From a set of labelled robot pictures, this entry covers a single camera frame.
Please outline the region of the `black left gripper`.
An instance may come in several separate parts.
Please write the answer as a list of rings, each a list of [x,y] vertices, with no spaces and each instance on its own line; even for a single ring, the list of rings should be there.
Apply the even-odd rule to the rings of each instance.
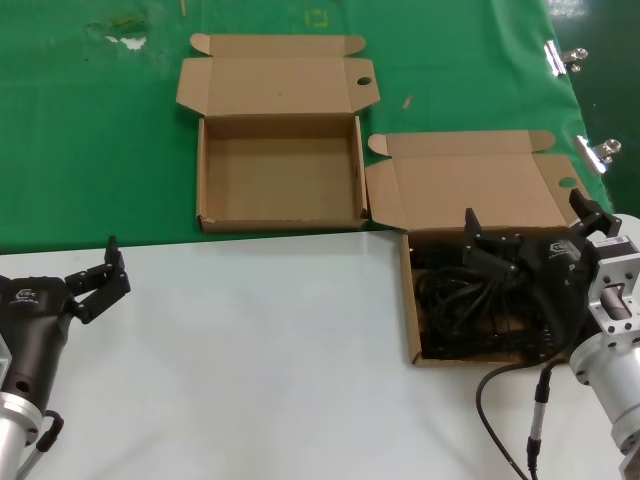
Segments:
[[[76,291],[93,291],[79,303]],[[102,264],[67,276],[1,278],[1,337],[11,361],[1,391],[48,405],[72,318],[89,324],[131,291],[117,238]]]

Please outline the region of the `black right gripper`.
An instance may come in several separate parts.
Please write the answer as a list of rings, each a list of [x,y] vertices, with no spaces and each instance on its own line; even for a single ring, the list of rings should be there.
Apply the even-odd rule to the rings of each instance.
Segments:
[[[464,265],[493,281],[512,281],[519,271],[517,306],[542,343],[527,359],[568,358],[598,332],[588,308],[595,267],[584,238],[595,232],[616,237],[622,221],[578,188],[571,190],[569,204],[577,215],[569,229],[583,238],[484,232],[473,209],[465,211]]]

